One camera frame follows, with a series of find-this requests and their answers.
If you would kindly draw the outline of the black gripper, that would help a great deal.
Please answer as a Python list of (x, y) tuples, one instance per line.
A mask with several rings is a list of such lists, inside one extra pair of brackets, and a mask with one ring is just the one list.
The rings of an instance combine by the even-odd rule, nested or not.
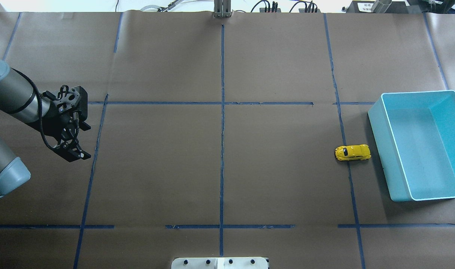
[(91, 130), (91, 126), (85, 121), (81, 121), (79, 110), (44, 117), (44, 134), (53, 137), (58, 142), (56, 153), (67, 162), (91, 158), (89, 153), (79, 148), (80, 130)]

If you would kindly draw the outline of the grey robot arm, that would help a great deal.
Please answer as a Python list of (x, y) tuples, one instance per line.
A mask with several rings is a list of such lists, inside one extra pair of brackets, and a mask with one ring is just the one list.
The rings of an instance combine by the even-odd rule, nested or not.
[[(91, 158), (78, 140), (81, 131), (91, 128), (83, 87), (62, 85), (57, 94), (41, 93), (27, 75), (0, 59), (0, 111), (38, 131), (46, 147), (67, 162)], [(21, 158), (0, 138), (0, 198), (30, 178)]]

